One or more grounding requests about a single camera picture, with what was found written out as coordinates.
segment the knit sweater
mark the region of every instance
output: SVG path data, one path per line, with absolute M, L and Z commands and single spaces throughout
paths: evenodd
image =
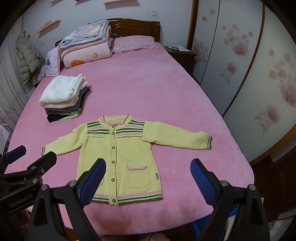
M 160 175 L 151 143 L 189 149 L 211 149 L 212 137 L 164 124 L 133 119 L 129 114 L 102 116 L 81 124 L 72 133 L 42 148 L 57 155 L 81 148 L 77 178 L 98 158 L 106 162 L 106 173 L 93 202 L 124 205 L 163 198 Z

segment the white towel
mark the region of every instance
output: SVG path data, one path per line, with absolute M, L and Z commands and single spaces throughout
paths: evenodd
M 86 77 L 82 76 L 82 74 L 78 76 L 59 75 L 55 77 L 45 88 L 39 100 L 40 105 L 45 108 L 46 104 L 70 101 L 69 103 L 64 103 L 63 106 L 73 106 L 78 100 L 79 91 L 88 84 L 85 80 Z
M 61 108 L 66 108 L 70 106 L 74 106 L 76 102 L 78 101 L 79 96 L 75 96 L 73 99 L 61 102 L 61 103 L 45 103 L 43 105 L 43 108 L 56 108 L 56 109 L 61 109 Z

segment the sweater pocket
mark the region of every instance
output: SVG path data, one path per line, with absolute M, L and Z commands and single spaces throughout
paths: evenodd
M 147 166 L 139 168 L 126 167 L 126 185 L 130 188 L 142 188 L 150 183 Z

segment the pink bedsheet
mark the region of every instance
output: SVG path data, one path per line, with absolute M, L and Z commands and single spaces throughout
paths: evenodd
M 247 187 L 254 175 L 231 136 L 222 117 L 199 85 L 159 45 L 159 49 L 113 54 L 102 59 L 63 69 L 61 75 L 83 74 L 92 93 L 80 117 L 48 123 L 39 105 L 45 78 L 28 101 L 11 138 L 9 150 L 19 145 L 27 154 L 10 165 L 15 172 L 41 157 L 41 148 L 78 125 L 102 115 L 130 113 L 140 120 L 161 121 L 189 131 L 205 131 L 213 136 L 211 150 L 188 150 L 153 145 L 163 189 L 163 200 L 110 206 L 91 203 L 84 208 L 94 229 L 100 234 L 148 233 L 177 227 L 212 212 L 190 174 L 190 162 L 199 158 L 220 180 Z M 66 185 L 76 179 L 79 150 L 58 156 L 56 165 L 44 176 L 50 187 Z M 61 207 L 66 227 L 71 223 Z

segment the blue gripper pad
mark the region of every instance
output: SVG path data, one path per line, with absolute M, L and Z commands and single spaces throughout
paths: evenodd
M 199 159 L 193 159 L 191 161 L 190 171 L 206 203 L 215 208 L 217 206 L 217 191 L 219 191 L 217 189 L 219 188 L 219 183 L 213 182 L 217 182 L 219 180 L 212 172 L 209 172 L 204 167 Z
M 80 206 L 90 204 L 98 186 L 100 185 L 106 172 L 106 163 L 104 159 L 99 158 L 89 171 L 84 172 L 78 179 L 76 193 L 80 199 Z
M 26 152 L 26 147 L 21 145 L 14 150 L 6 153 L 6 164 L 8 165 L 15 162 L 17 159 L 20 159 L 22 156 L 26 155 Z

